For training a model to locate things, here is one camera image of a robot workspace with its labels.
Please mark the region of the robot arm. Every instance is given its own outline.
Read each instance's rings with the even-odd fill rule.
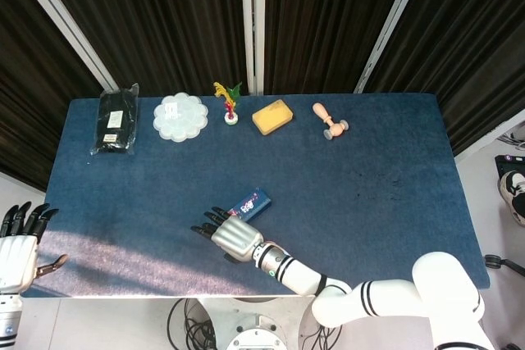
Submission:
[[[255,266],[295,293],[314,295],[312,313],[319,324],[334,328],[369,316],[423,316],[431,322],[435,349],[490,349],[478,321],[484,303],[461,264],[450,254],[428,253],[413,267],[414,283],[381,280],[359,284],[326,277],[295,260],[236,216],[213,208],[206,216],[216,225],[192,227],[237,261]]]
[[[22,314],[20,293],[33,280],[60,268],[67,255],[53,264],[37,268],[38,245],[48,221],[58,209],[46,211],[48,204],[36,207],[25,221],[30,202],[12,207],[5,215],[0,229],[0,348],[15,346]]]

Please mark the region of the wooden handle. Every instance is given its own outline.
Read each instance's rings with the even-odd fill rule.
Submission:
[[[313,112],[315,112],[315,115],[319,116],[323,122],[326,121],[327,118],[330,118],[328,115],[328,112],[326,111],[325,106],[323,106],[321,103],[316,102],[312,106]]]

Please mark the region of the yellow box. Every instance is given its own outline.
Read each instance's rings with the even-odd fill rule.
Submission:
[[[267,135],[290,122],[293,117],[294,113],[285,102],[279,99],[262,110],[255,112],[252,115],[252,120],[262,135]]]

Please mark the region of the robot finger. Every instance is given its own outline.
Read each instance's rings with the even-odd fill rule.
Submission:
[[[46,209],[49,208],[49,204],[38,205],[30,214],[30,217],[27,219],[24,228],[22,229],[22,235],[27,235],[30,233],[31,229],[34,226],[35,221],[42,215]]]
[[[11,224],[11,228],[7,232],[8,235],[18,235],[21,234],[22,228],[24,227],[25,214],[31,208],[31,202],[28,201],[20,208],[15,214],[15,218]]]
[[[55,270],[66,264],[68,259],[69,256],[67,256],[66,254],[62,254],[53,264],[39,266],[36,270],[36,279],[54,272]]]
[[[211,223],[204,223],[203,224],[203,229],[205,229],[206,231],[211,231],[212,234],[215,233],[215,231],[217,231],[219,227],[216,226],[216,225],[212,225]]]
[[[11,207],[11,209],[7,211],[6,215],[3,217],[2,228],[0,228],[0,237],[5,237],[7,235],[7,232],[11,228],[11,224],[17,212],[18,212],[17,205],[15,205],[14,207]]]
[[[210,231],[203,229],[202,227],[198,227],[197,225],[192,225],[190,228],[192,231],[196,232],[197,234],[201,234],[206,239],[212,238],[213,234]]]
[[[204,212],[204,215],[216,225],[221,225],[222,223],[224,223],[224,220],[225,220],[219,215],[215,215],[214,213],[211,213],[211,212]]]
[[[212,207],[212,211],[216,212],[224,220],[226,220],[227,218],[231,216],[231,214],[228,211],[225,211],[224,209],[219,208],[219,207]]]
[[[40,243],[40,240],[42,239],[43,232],[46,230],[48,222],[57,213],[58,209],[50,209],[49,211],[46,211],[44,214],[42,214],[41,217],[34,223],[34,226],[30,231],[30,235],[34,235],[38,239],[38,243]]]

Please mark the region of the blue table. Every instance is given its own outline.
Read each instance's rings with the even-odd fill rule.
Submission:
[[[294,112],[262,136],[252,113],[283,98]],[[295,258],[354,286],[411,279],[422,254],[454,254],[489,285],[436,99],[426,94],[242,98],[240,122],[203,98],[208,125],[173,143],[153,129],[160,98],[139,101],[134,155],[91,157],[98,100],[71,103],[46,202],[41,260],[71,260],[27,296],[277,295],[290,293],[253,264],[234,265],[189,230],[211,206],[231,207],[255,187],[272,205],[252,225]],[[312,111],[323,102],[350,132],[327,141]]]

